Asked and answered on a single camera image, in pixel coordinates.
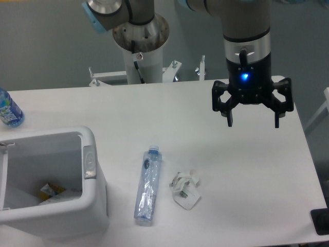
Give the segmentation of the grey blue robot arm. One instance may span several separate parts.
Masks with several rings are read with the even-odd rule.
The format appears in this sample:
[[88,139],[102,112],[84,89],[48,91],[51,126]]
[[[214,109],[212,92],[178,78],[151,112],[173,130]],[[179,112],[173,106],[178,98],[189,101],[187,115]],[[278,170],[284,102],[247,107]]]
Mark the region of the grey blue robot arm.
[[[212,108],[232,126],[238,104],[263,104],[273,110],[275,123],[294,109],[289,78],[271,78],[269,1],[182,1],[181,4],[221,20],[228,83],[216,80]],[[84,1],[82,8],[97,32],[111,31],[127,52],[125,69],[130,84],[162,81],[162,58],[150,59],[169,37],[167,21],[153,1]]]

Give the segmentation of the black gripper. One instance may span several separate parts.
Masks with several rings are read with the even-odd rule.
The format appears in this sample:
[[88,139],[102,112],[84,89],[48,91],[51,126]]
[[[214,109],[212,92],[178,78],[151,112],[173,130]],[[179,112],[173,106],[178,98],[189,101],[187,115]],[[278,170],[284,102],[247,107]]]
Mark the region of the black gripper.
[[[259,104],[264,101],[264,105],[275,114],[275,128],[279,128],[280,118],[283,118],[286,112],[294,110],[292,82],[290,78],[272,81],[271,55],[248,63],[246,67],[227,60],[227,68],[229,84],[216,80],[212,87],[213,111],[220,111],[221,115],[227,118],[228,127],[232,127],[232,109],[239,103]],[[231,95],[226,102],[221,100],[224,92]]]

